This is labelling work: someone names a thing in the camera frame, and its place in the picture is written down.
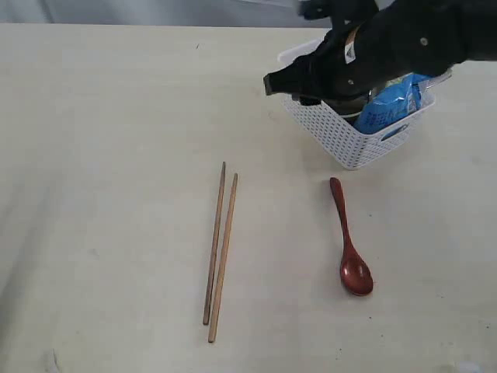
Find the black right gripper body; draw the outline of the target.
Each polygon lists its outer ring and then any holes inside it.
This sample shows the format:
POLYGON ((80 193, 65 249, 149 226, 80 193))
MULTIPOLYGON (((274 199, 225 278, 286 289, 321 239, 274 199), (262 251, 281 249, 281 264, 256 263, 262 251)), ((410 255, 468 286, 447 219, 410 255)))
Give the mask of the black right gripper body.
POLYGON ((443 74, 464 58, 450 1, 394 1, 371 18, 329 32, 292 63, 291 94, 354 98, 403 74, 443 74))

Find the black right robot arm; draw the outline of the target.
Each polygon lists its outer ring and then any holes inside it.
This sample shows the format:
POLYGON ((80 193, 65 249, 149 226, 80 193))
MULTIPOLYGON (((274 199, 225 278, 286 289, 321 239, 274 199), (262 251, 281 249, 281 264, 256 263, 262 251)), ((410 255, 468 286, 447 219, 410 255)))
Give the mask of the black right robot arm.
POLYGON ((268 96, 350 101, 402 75, 496 59, 494 1, 302 1, 299 14, 328 16, 332 28, 314 51, 264 77, 268 96))

